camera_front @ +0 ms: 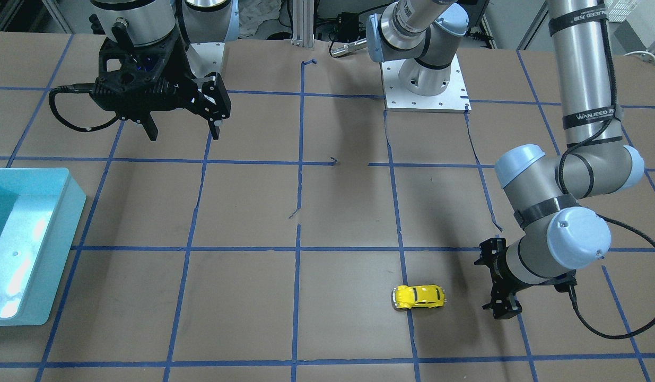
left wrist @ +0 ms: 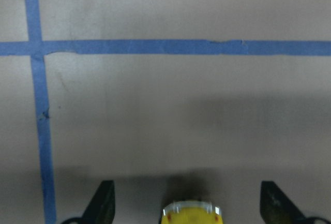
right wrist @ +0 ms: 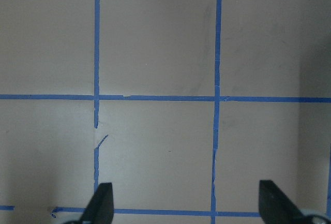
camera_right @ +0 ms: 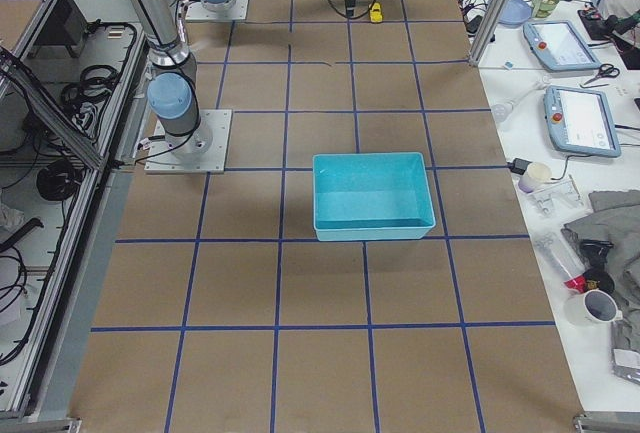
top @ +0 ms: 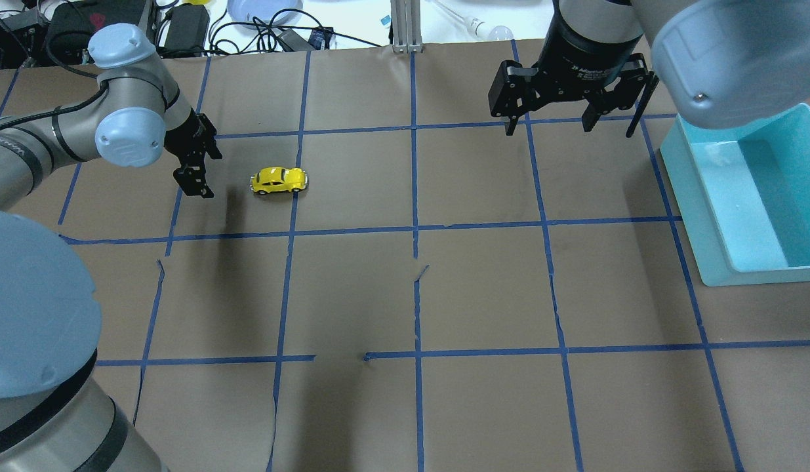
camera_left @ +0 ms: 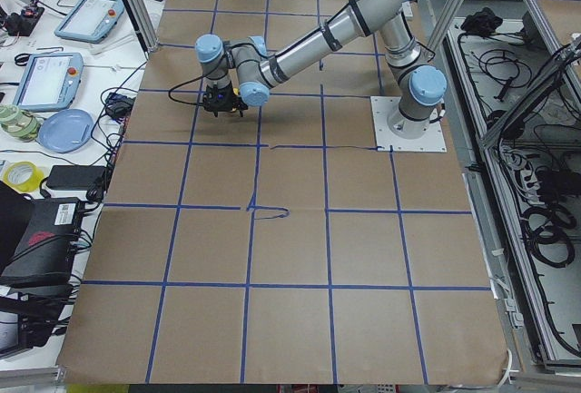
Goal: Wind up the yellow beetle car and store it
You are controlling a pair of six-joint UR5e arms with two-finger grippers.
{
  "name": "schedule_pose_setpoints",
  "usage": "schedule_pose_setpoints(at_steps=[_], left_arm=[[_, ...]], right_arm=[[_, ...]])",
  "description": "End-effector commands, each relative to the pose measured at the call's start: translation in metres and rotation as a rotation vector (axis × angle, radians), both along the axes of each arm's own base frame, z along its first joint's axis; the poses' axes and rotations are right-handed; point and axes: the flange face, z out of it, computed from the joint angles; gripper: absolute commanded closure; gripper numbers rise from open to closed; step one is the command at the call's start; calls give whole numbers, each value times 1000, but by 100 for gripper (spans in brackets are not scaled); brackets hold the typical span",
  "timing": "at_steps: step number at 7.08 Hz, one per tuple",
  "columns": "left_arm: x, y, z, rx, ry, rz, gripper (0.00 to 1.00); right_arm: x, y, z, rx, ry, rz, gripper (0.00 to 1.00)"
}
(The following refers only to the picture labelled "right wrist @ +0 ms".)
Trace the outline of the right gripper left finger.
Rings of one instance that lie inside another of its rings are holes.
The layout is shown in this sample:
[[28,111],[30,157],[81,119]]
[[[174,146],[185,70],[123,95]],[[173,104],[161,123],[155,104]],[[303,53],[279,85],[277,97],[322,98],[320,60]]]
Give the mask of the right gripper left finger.
[[101,183],[80,217],[79,223],[111,224],[113,217],[112,183]]

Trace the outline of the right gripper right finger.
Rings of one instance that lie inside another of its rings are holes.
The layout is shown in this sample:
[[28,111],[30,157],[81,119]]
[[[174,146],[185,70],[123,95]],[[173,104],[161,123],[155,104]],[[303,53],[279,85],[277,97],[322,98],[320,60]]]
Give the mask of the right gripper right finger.
[[259,214],[266,224],[303,223],[306,216],[271,180],[259,182]]

